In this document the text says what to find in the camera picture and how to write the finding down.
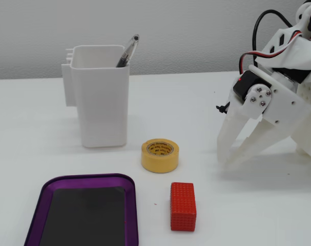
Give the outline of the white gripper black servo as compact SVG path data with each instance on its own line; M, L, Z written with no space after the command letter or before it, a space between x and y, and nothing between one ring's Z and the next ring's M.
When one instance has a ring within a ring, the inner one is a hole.
M282 83L251 65L230 90L229 106L217 137L217 159L237 167L270 146L288 138L311 113L311 106ZM249 119L262 119L239 148L230 148Z

